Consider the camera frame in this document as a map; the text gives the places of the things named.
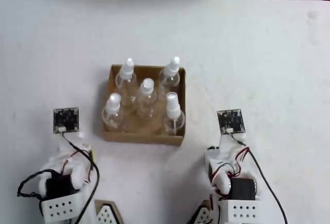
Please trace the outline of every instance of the white tabletop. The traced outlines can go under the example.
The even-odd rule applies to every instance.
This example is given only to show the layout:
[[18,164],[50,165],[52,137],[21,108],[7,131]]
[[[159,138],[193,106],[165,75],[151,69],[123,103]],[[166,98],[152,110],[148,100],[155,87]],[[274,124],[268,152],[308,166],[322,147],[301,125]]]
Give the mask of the white tabletop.
[[[78,106],[101,171],[96,198],[114,201],[126,224],[186,223],[210,192],[203,154],[220,137],[216,110],[241,108],[289,223],[326,223],[329,34],[329,2],[0,0],[1,219],[42,223],[38,201],[17,198],[17,187],[56,152],[53,109]],[[181,57],[181,147],[99,136],[110,66],[128,56],[140,65]],[[283,223],[259,187],[264,223]]]

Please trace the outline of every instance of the red wire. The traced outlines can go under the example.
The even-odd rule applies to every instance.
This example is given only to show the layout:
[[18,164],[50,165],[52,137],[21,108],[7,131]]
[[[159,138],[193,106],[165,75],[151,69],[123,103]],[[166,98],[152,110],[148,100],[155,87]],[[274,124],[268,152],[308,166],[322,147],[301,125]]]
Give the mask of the red wire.
[[238,177],[240,174],[241,174],[241,170],[242,170],[242,167],[240,165],[240,163],[238,162],[238,157],[245,151],[245,153],[243,154],[243,157],[242,157],[242,161],[245,159],[245,156],[247,155],[247,153],[249,152],[250,148],[249,147],[245,147],[243,148],[242,150],[240,150],[236,156],[235,156],[235,161],[237,163],[237,166],[238,166],[238,172],[235,173],[232,177]]

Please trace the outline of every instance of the perforated plate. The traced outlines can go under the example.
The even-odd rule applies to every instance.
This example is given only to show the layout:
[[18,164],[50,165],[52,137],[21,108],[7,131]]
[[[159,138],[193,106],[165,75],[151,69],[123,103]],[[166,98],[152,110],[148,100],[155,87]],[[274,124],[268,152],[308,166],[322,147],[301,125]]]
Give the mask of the perforated plate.
[[210,218],[210,211],[207,209],[207,207],[202,207],[197,215],[196,220],[194,221],[194,224],[208,222]]
[[220,201],[222,222],[226,223],[261,223],[260,201],[223,200]]
[[119,224],[110,206],[104,205],[97,215],[98,224]]
[[42,213],[46,223],[62,221],[77,217],[85,203],[81,192],[60,197],[41,203]]

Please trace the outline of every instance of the clear plastic bottle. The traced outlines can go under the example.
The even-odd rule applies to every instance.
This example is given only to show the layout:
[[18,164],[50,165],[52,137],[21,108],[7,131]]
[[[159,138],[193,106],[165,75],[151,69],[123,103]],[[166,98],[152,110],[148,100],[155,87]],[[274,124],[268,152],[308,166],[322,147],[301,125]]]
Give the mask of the clear plastic bottle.
[[122,104],[124,106],[133,106],[138,84],[134,73],[134,62],[131,58],[128,58],[126,63],[122,65],[115,81],[118,92],[122,97]]
[[185,114],[180,108],[179,100],[175,92],[166,95],[166,115],[164,117],[164,130],[169,135],[177,135],[185,125]]
[[177,87],[180,83],[179,71],[180,59],[174,57],[166,67],[164,67],[159,74],[159,99],[166,100],[166,95],[169,92],[177,92]]
[[151,78],[145,78],[137,93],[137,115],[142,119],[151,119],[155,114],[154,107],[157,102],[157,93],[154,85]]
[[124,132],[123,112],[121,109],[121,97],[118,93],[110,95],[107,104],[102,110],[102,119],[107,130],[111,132]]

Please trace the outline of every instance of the circuit board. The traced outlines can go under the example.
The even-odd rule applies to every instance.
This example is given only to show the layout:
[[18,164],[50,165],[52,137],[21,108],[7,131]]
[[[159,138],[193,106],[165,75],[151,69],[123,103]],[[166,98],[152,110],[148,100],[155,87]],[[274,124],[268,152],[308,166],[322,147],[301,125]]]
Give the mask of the circuit board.
[[54,109],[54,130],[57,134],[60,127],[65,127],[66,132],[79,131],[79,108]]
[[219,110],[217,114],[222,135],[245,133],[241,109]]

